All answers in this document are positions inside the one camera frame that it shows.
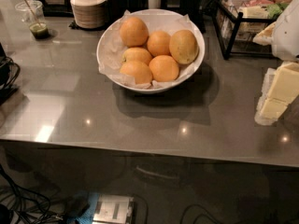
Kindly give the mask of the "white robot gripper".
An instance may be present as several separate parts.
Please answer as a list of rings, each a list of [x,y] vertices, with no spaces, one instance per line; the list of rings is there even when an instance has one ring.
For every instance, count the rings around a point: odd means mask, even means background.
[[[277,68],[269,68],[264,76],[262,95],[259,98],[255,121],[260,125],[272,125],[288,106],[299,96],[299,0],[292,0],[253,42],[271,45],[272,53],[283,62]]]

